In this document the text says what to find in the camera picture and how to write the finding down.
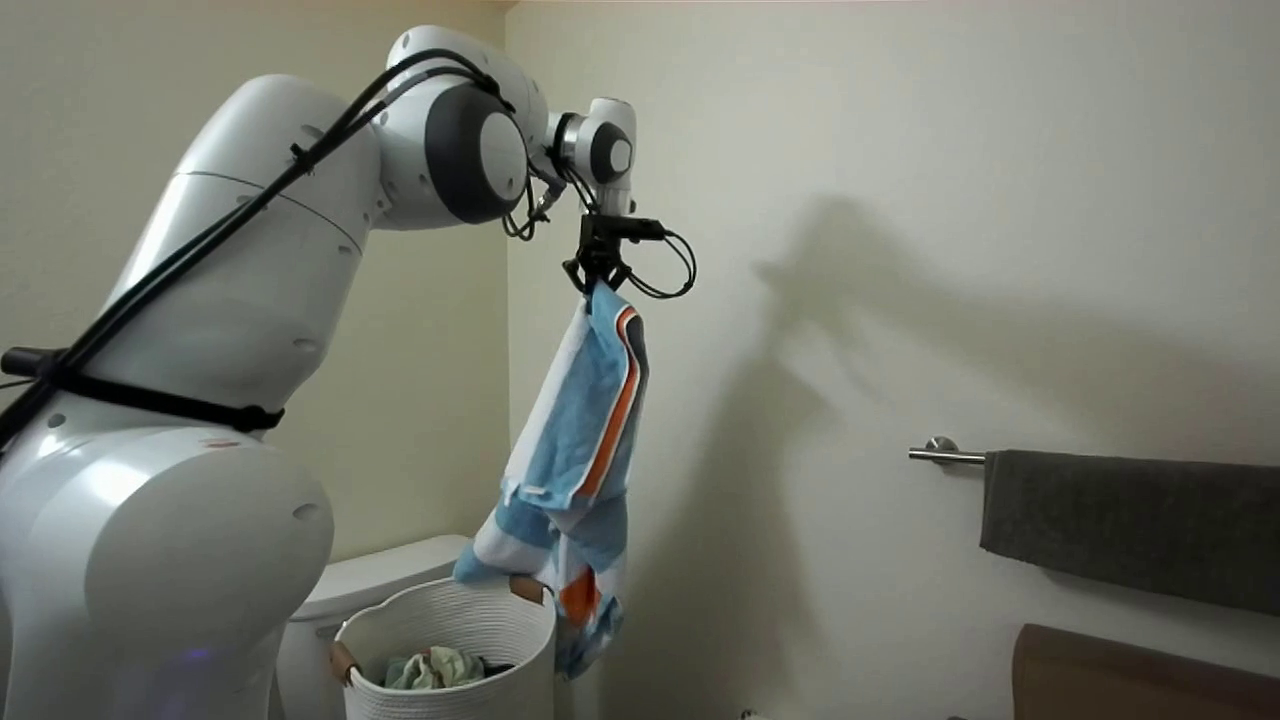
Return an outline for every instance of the towel bar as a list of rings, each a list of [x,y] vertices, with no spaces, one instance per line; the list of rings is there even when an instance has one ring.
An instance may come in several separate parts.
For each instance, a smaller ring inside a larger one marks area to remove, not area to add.
[[[927,464],[986,464],[985,453],[959,453],[953,434],[931,434],[925,449],[911,449],[907,455]]]

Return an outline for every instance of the hanging towel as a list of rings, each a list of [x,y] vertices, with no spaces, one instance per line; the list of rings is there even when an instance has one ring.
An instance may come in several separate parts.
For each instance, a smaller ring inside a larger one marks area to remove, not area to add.
[[[1280,615],[1280,468],[990,453],[980,546]]]
[[[555,666],[578,677],[620,626],[629,464],[647,381],[644,323],[609,284],[568,320],[500,480],[455,559],[462,583],[535,575],[559,605]]]

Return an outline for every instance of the white wall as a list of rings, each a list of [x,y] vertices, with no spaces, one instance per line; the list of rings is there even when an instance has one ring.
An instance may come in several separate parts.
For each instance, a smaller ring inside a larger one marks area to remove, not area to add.
[[[357,94],[410,23],[500,42],[477,0],[2,0],[0,345],[68,345],[171,165],[248,77]],[[336,505],[336,557],[477,529],[502,455],[502,235],[376,235],[278,438]]]
[[[1280,677],[1274,618],[985,557],[980,480],[907,464],[935,433],[1280,464],[1274,35],[1272,0],[512,7],[550,105],[641,105],[641,211],[705,260],[641,301],[609,720],[1009,717],[1022,618]],[[506,260],[512,423],[570,230]]]

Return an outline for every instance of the blue towel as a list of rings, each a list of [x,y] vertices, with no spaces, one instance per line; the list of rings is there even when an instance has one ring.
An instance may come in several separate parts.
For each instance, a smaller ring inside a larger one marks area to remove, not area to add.
[[[451,575],[535,575],[559,605],[555,666],[578,677],[620,626],[629,464],[647,381],[644,323],[609,284],[576,312]]]

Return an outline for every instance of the toilet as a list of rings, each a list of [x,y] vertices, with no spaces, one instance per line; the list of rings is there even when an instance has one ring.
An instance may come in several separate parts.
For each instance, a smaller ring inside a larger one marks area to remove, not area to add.
[[[343,691],[326,662],[336,626],[407,583],[449,575],[462,546],[462,535],[433,535],[326,562],[310,594],[284,625],[271,720],[343,720]]]

